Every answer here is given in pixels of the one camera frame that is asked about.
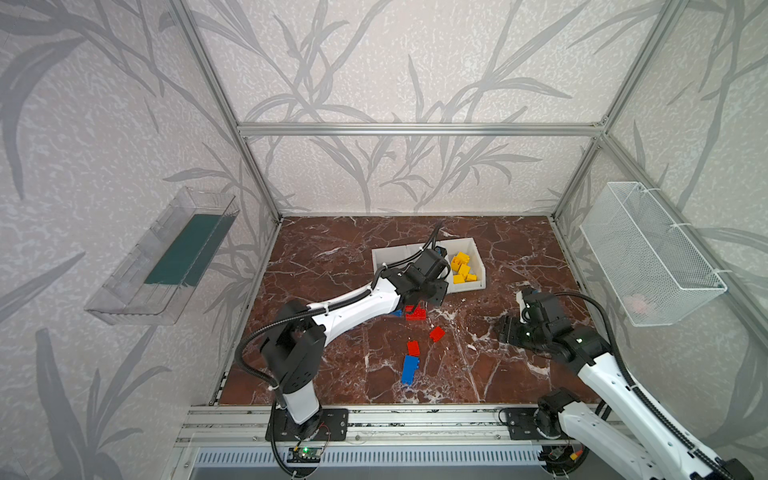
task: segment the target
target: green mat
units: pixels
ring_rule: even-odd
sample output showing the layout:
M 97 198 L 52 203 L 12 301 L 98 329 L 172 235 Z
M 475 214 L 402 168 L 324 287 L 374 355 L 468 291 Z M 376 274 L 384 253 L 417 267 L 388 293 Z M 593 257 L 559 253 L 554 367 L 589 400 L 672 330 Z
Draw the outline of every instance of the green mat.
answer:
M 197 286 L 234 221 L 235 216 L 192 216 L 144 283 Z

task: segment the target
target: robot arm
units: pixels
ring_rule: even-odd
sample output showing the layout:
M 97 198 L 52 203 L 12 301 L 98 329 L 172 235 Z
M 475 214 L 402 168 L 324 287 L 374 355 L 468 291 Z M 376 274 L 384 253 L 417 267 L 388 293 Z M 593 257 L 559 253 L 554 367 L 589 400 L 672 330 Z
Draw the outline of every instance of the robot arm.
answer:
M 313 379 L 323 349 L 347 330 L 404 305 L 416 305 L 420 300 L 441 305 L 448 289 L 443 275 L 447 275 L 446 269 L 450 272 L 445 255 L 445 249 L 432 241 L 431 247 L 425 244 L 415 258 L 408 259 L 412 263 L 402 269 L 380 270 L 369 285 L 326 302 L 304 305 L 294 300 L 283 306 L 277 314 L 278 322 L 310 310 L 321 312 L 273 327 L 259 347 L 278 383 L 273 388 L 276 397 L 290 414 L 288 429 L 293 436 L 308 439 L 319 426 L 322 407 Z
M 549 353 L 554 361 L 567 365 L 621 417 L 641 445 L 608 425 L 566 389 L 539 400 L 536 422 L 545 435 L 564 433 L 577 439 L 630 480 L 753 478 L 738 460 L 723 462 L 672 418 L 626 368 L 621 368 L 615 346 L 608 345 L 592 328 L 573 328 L 555 295 L 526 289 L 518 293 L 518 302 L 520 320 L 504 317 L 499 339 Z

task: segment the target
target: wire mesh basket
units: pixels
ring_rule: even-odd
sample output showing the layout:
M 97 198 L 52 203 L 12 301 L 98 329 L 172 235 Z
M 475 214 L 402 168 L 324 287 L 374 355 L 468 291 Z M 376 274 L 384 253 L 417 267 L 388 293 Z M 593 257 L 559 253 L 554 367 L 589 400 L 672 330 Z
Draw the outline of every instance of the wire mesh basket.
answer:
M 635 326 L 672 325 L 727 289 L 638 182 L 608 182 L 581 231 Z

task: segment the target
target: clear plastic tray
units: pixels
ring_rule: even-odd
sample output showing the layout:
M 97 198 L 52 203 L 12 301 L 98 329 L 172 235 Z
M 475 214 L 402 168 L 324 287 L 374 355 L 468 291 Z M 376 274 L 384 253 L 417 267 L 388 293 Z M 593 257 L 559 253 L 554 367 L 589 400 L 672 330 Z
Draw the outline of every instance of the clear plastic tray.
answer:
M 179 190 L 85 310 L 111 325 L 173 325 L 240 212 L 232 194 Z

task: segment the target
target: wall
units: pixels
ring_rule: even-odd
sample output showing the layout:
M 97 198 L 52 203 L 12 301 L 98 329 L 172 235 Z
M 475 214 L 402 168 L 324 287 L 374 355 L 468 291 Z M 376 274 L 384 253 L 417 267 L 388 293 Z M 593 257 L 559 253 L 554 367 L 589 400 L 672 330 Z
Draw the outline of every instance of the wall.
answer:
M 599 121 L 663 3 L 189 1 L 240 122 L 450 123 Z M 251 138 L 296 214 L 548 213 L 587 142 Z
M 766 305 L 768 2 L 689 2 L 614 135 Z M 719 298 L 673 326 L 636 328 L 578 226 L 605 183 L 601 153 L 558 225 L 609 307 L 632 372 L 692 433 L 768 472 L 768 356 Z
M 0 478 L 157 478 L 273 225 L 163 2 L 4 2 L 0 30 Z M 183 185 L 242 210 L 178 323 L 86 313 Z

